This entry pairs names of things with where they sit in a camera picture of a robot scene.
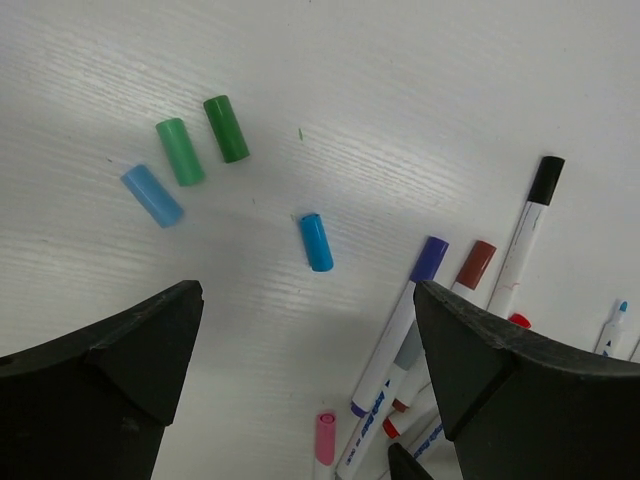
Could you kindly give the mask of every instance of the white marker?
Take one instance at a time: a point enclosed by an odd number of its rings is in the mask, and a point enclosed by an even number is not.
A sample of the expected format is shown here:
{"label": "white marker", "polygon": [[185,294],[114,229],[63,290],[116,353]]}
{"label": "white marker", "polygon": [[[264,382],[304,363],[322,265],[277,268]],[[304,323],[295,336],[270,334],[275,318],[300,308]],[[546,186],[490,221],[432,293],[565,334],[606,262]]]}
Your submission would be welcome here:
{"label": "white marker", "polygon": [[[420,434],[420,436],[413,442],[407,451],[413,455],[418,462],[424,465],[436,448],[440,445],[451,443],[444,436],[444,427],[442,426],[442,419],[438,415],[429,426]],[[380,477],[380,480],[391,480],[391,474],[387,471]]]}
{"label": "white marker", "polygon": [[622,302],[620,307],[611,316],[609,321],[604,324],[600,340],[594,350],[594,353],[604,357],[620,358],[618,356],[618,347],[624,333],[624,314],[627,311],[627,302]]}
{"label": "white marker", "polygon": [[[467,256],[464,265],[460,269],[460,272],[458,272],[451,291],[471,302],[473,293],[478,283],[480,283],[495,252],[496,247],[487,242],[477,240]],[[418,360],[400,387],[396,400],[393,402],[393,408],[399,412],[404,412],[411,406],[411,402],[418,391],[425,387],[430,381],[431,378],[429,377],[426,358],[422,362]]]}
{"label": "white marker", "polygon": [[416,318],[416,311],[413,305],[413,293],[416,284],[423,280],[433,280],[440,263],[447,253],[449,244],[436,237],[429,237],[418,258],[409,283],[402,292],[396,309],[387,322],[387,326],[382,333],[378,346],[373,352],[367,367],[360,378],[351,399],[351,411],[358,417],[363,418],[376,401],[376,396],[382,384],[387,378],[389,366],[400,350],[400,346],[407,336],[409,327]]}
{"label": "white marker", "polygon": [[520,286],[522,274],[540,232],[544,215],[551,203],[563,165],[564,160],[558,157],[544,157],[540,162],[487,307],[487,311],[494,315],[506,319],[511,313],[511,303]]}
{"label": "white marker", "polygon": [[360,419],[347,447],[336,467],[336,480],[352,480],[362,464],[376,433],[382,426],[387,413],[391,409],[391,402],[407,376],[407,370],[422,352],[422,339],[418,325],[411,324],[409,332],[396,355],[393,365],[389,369],[389,377],[378,393],[371,413]]}
{"label": "white marker", "polygon": [[433,392],[433,385],[428,385],[418,394],[413,405],[406,412],[393,412],[382,424],[385,433],[389,438],[396,438],[409,430],[422,417],[433,412],[438,412],[436,395]]}
{"label": "white marker", "polygon": [[427,367],[427,358],[424,355],[424,349],[421,349],[416,363],[413,364],[407,374],[407,378],[400,385],[400,390],[398,390],[396,399],[393,401],[393,408],[398,412],[404,412],[407,408],[412,407],[418,392],[430,383],[431,377]]}

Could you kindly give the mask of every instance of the white table surface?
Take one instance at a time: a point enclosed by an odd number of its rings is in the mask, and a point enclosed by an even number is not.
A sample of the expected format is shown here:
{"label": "white table surface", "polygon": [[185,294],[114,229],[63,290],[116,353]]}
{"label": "white table surface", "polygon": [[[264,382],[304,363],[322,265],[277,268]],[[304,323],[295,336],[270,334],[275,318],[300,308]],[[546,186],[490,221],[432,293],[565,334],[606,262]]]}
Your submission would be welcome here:
{"label": "white table surface", "polygon": [[[517,309],[592,349],[616,298],[640,333],[640,4],[537,0],[1,0],[0,354],[182,279],[199,338],[154,480],[310,478],[426,235],[498,247],[544,154],[567,159]],[[231,97],[252,151],[221,155],[201,102]],[[179,188],[155,123],[208,175]],[[298,137],[302,129],[304,141]],[[161,230],[119,181],[144,162],[185,207]],[[292,216],[324,218],[335,269]],[[383,442],[361,479],[385,465]],[[440,478],[459,478],[453,457]]]}

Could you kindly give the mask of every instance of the blue marker cap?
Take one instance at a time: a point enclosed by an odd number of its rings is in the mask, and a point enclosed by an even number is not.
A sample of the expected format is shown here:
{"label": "blue marker cap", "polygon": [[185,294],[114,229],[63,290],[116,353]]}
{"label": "blue marker cap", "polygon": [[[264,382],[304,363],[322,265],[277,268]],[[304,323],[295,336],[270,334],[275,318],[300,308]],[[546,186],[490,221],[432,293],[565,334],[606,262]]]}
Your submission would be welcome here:
{"label": "blue marker cap", "polygon": [[427,243],[424,245],[409,279],[413,283],[433,280],[438,268],[440,268],[444,254],[447,253],[447,248],[449,248],[449,244],[444,240],[437,237],[427,238]]}
{"label": "blue marker cap", "polygon": [[120,180],[162,228],[175,225],[184,215],[182,207],[144,165],[133,167]]}
{"label": "blue marker cap", "polygon": [[362,410],[355,403],[351,402],[351,412],[358,418],[364,418],[364,416],[369,413],[366,410]]}
{"label": "blue marker cap", "polygon": [[324,233],[322,218],[312,213],[300,219],[300,232],[307,251],[309,265],[314,272],[328,272],[333,268],[333,257]]}

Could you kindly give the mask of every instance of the green marker cap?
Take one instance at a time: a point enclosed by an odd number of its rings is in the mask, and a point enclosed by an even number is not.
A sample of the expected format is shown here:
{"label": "green marker cap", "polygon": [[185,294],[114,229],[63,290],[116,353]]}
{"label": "green marker cap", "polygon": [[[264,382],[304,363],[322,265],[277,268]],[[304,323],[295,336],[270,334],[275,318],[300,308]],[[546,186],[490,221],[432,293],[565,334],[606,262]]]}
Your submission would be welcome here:
{"label": "green marker cap", "polygon": [[178,184],[188,187],[204,180],[204,172],[182,119],[172,118],[160,122],[156,125],[156,130]]}
{"label": "green marker cap", "polygon": [[221,95],[204,102],[204,111],[216,135],[225,163],[233,163],[249,156],[242,130],[236,119],[229,97]]}

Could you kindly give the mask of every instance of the light blue marker cap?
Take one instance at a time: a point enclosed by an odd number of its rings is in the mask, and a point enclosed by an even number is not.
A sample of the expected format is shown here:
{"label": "light blue marker cap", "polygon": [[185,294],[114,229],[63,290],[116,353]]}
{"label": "light blue marker cap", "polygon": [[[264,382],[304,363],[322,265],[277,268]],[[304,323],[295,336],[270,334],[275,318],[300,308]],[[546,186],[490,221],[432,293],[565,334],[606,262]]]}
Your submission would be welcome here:
{"label": "light blue marker cap", "polygon": [[144,165],[133,167],[120,180],[162,228],[175,225],[184,215],[182,207]]}
{"label": "light blue marker cap", "polygon": [[420,330],[418,330],[418,324],[413,322],[393,363],[406,372],[416,363],[422,351]]}
{"label": "light blue marker cap", "polygon": [[328,272],[333,268],[333,257],[322,218],[317,213],[312,213],[302,217],[299,223],[311,269],[314,272]]}

